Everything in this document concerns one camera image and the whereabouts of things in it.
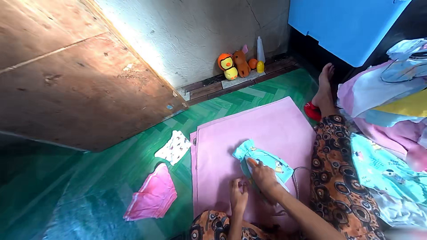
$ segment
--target white plastic bottle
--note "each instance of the white plastic bottle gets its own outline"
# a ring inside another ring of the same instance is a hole
[[[264,56],[263,41],[261,40],[260,36],[258,36],[257,39],[257,60],[266,62],[266,58]]]

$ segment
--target orange ball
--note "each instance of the orange ball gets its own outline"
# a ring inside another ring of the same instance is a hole
[[[251,60],[249,60],[249,67],[251,68],[251,69],[255,69],[255,68],[257,68],[257,63],[258,63],[258,61],[256,60],[256,59],[251,59]]]

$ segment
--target concrete wall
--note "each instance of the concrete wall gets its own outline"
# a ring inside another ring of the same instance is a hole
[[[290,0],[96,0],[136,51],[179,88],[220,74],[216,60],[256,37],[266,57],[283,53]]]

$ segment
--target hand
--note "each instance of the hand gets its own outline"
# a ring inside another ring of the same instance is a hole
[[[274,170],[269,166],[264,166],[262,161],[256,162],[248,161],[252,168],[252,178],[261,190],[261,192],[268,198],[271,203],[275,203],[275,196],[278,190],[284,189],[276,179]]]
[[[231,214],[242,214],[245,212],[248,203],[248,187],[246,183],[241,184],[242,178],[230,181],[230,203]],[[240,191],[239,185],[242,186],[243,192]]]

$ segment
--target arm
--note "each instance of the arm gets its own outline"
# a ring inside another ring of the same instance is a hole
[[[241,180],[242,179],[235,179],[230,182],[231,217],[230,231],[227,236],[228,240],[242,239],[242,221],[243,213],[248,203],[248,188],[243,184],[243,192],[240,192],[239,182]]]
[[[278,202],[300,225],[311,240],[345,240],[331,224],[311,211],[306,205],[288,193],[276,180],[274,170],[260,161],[252,167],[252,178],[271,202]]]

